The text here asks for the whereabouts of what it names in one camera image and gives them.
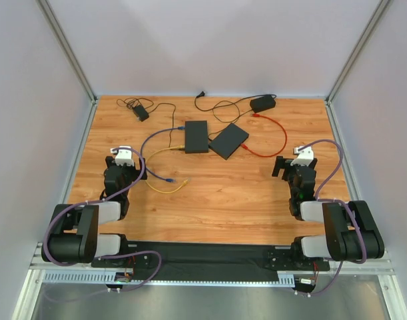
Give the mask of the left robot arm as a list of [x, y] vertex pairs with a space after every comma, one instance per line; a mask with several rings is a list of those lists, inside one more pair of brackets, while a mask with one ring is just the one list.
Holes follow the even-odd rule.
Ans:
[[80, 204], [58, 204], [45, 234], [41, 256], [56, 265], [90, 263], [94, 258], [116, 255], [121, 236], [98, 232], [99, 225], [124, 219], [129, 210], [129, 189], [147, 179], [145, 158], [135, 165], [128, 149], [113, 151], [105, 163], [100, 199]]

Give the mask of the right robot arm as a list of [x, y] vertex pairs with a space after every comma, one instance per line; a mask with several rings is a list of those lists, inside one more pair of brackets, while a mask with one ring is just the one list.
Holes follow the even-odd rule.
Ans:
[[298, 165], [282, 156], [274, 164], [272, 176], [282, 171], [282, 180], [288, 183], [291, 215], [299, 221], [324, 225], [323, 235], [296, 237], [293, 246], [306, 258], [355, 263], [382, 258], [384, 241], [367, 202], [316, 200], [315, 165], [315, 159], [309, 165]]

